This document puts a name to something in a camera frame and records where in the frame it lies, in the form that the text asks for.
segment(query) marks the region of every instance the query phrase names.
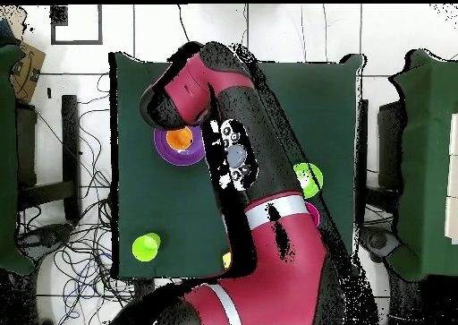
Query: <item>green ball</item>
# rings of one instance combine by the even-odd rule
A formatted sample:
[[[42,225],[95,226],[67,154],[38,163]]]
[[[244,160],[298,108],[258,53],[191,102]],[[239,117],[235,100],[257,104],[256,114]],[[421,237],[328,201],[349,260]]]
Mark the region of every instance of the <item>green ball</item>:
[[[317,166],[312,165],[311,163],[300,163],[294,166],[293,169],[299,182],[301,183],[302,190],[304,191],[304,197],[306,199],[315,196],[318,191],[323,188],[323,174]],[[315,177],[318,179],[318,185],[316,185],[313,180],[311,172],[313,172]]]
[[[156,233],[148,233],[138,237],[132,244],[132,254],[140,262],[149,262],[155,259],[161,239]]]

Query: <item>cardboard box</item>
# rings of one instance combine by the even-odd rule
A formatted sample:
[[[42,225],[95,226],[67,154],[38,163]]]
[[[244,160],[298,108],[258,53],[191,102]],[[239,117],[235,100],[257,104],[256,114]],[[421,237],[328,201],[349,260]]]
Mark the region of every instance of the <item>cardboard box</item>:
[[[20,46],[25,56],[14,66],[10,80],[16,98],[21,102],[30,103],[46,54],[25,42],[21,42]]]

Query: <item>white floor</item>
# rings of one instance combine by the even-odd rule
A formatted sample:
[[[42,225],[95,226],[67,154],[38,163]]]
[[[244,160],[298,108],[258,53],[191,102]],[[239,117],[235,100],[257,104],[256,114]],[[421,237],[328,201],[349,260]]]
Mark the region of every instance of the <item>white floor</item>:
[[[164,62],[186,38],[183,34],[176,5],[103,5],[103,45],[51,46],[49,6],[23,6],[28,13],[23,39],[47,53],[32,104],[47,120],[57,135],[61,130],[61,96],[75,94],[81,102],[107,95],[109,90],[107,53],[123,51],[143,61]],[[182,5],[182,21],[190,40],[207,42],[217,40],[225,44],[242,41],[260,60],[277,62],[303,62],[304,50],[301,33],[301,8],[305,53],[308,62],[339,62],[348,54],[362,53],[368,58],[363,71],[363,97],[369,99],[369,153],[368,168],[378,170],[377,162],[377,110],[378,107],[398,99],[394,86],[387,76],[403,69],[405,54],[414,48],[427,48],[437,56],[450,59],[458,53],[458,30],[454,16],[458,6],[428,4],[250,4],[248,35],[243,16],[244,4],[188,4]],[[56,39],[97,38],[97,6],[70,5],[69,26],[56,28]],[[51,89],[51,98],[47,89]],[[81,114],[88,113],[81,126],[96,136],[101,144],[97,168],[111,180],[110,130],[108,98],[80,105]],[[86,133],[81,136],[97,150],[97,142]],[[81,144],[82,162],[90,167],[92,156],[88,145]],[[41,119],[37,124],[38,183],[62,180],[62,146]],[[83,186],[91,176],[84,169]],[[377,185],[377,175],[368,173],[369,184]],[[99,196],[106,197],[106,188],[91,188],[84,199],[89,206]],[[49,203],[43,208],[37,225],[62,222],[63,205]],[[35,210],[27,212],[33,217]],[[92,212],[83,224],[97,221]],[[104,244],[110,244],[108,235]],[[78,254],[72,257],[78,260]],[[62,254],[56,257],[62,271],[75,278],[75,273],[65,264]],[[364,269],[369,274],[374,296],[377,297],[380,321],[386,319],[389,287],[386,270],[373,263],[360,252]],[[63,289],[69,280],[48,256],[41,267],[38,279],[38,308],[43,318],[55,322],[64,316]],[[66,294],[72,288],[66,288]],[[84,314],[69,319],[64,325],[88,325],[89,317],[100,306],[98,297],[81,299],[76,311]],[[90,325],[104,325],[120,309],[119,303],[105,302],[99,318]]]

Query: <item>yellow object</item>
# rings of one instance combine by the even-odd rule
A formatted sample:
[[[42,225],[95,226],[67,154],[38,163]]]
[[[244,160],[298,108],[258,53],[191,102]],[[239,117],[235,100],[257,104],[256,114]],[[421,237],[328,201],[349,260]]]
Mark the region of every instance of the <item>yellow object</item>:
[[[229,266],[231,266],[231,254],[229,252],[223,255],[223,264],[225,265],[225,269],[229,269]]]

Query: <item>orange cup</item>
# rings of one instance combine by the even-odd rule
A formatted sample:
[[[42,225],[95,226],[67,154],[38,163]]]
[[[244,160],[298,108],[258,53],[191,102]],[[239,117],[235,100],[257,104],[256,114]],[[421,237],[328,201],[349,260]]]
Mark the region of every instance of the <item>orange cup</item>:
[[[182,129],[168,131],[165,138],[172,149],[186,150],[192,144],[192,131],[185,126]]]

